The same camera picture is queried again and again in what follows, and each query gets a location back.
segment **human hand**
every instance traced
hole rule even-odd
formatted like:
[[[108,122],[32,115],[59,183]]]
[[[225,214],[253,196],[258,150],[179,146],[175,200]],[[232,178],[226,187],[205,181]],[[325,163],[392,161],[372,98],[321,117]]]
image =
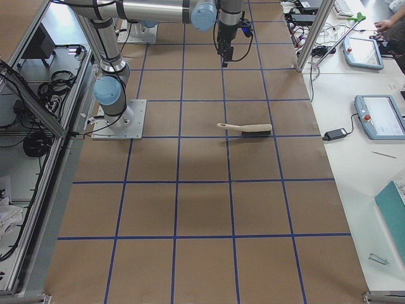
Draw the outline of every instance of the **human hand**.
[[[390,29],[394,25],[394,22],[387,19],[375,22],[374,25],[380,33],[384,33],[386,30]]]

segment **blue joint cap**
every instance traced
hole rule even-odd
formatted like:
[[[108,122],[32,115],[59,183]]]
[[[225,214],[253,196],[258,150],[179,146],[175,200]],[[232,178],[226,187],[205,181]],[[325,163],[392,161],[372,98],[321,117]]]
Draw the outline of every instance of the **blue joint cap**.
[[[147,29],[151,29],[153,27],[155,27],[159,22],[157,21],[152,21],[152,20],[141,20],[140,24],[147,28]]]
[[[198,30],[211,29],[216,20],[216,7],[209,2],[202,2],[194,8],[191,14],[191,23]]]
[[[103,106],[111,106],[120,98],[121,90],[118,80],[111,76],[103,76],[94,84],[93,94]]]

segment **teal box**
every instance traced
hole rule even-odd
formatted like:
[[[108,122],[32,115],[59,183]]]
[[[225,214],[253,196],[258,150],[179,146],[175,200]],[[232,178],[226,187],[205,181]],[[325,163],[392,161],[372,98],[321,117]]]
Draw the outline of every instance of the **teal box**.
[[[376,197],[375,201],[384,217],[397,250],[405,262],[405,204],[397,186],[390,182]]]

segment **black round object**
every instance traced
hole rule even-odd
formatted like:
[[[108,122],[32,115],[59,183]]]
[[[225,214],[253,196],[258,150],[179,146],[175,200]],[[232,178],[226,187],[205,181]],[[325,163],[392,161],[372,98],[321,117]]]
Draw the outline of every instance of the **black round object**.
[[[43,132],[29,134],[23,142],[23,150],[29,157],[44,156],[51,148],[52,140]]]

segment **white mounting plate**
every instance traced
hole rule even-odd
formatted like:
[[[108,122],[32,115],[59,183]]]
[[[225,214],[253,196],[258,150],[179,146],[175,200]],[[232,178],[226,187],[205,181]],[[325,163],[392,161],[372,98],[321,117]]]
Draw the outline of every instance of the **white mounting plate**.
[[[155,44],[156,35],[158,34],[158,25],[159,24],[156,24],[155,27],[150,28],[148,33],[146,35],[143,35],[142,37],[134,38],[134,37],[129,36],[127,44],[145,44],[145,43]],[[126,20],[122,20],[121,29],[122,30],[127,29]],[[120,32],[120,34],[118,35],[118,43],[125,43],[125,41],[127,40],[127,37],[128,37],[127,31]]]
[[[127,103],[134,111],[134,119],[130,125],[119,130],[105,128],[100,131],[95,131],[95,133],[91,135],[91,138],[105,141],[116,139],[142,139],[146,112],[146,99],[130,99]],[[101,107],[99,108],[97,115],[104,115],[104,111]],[[107,126],[107,124],[104,119],[96,120],[94,130],[101,129],[105,126]]]

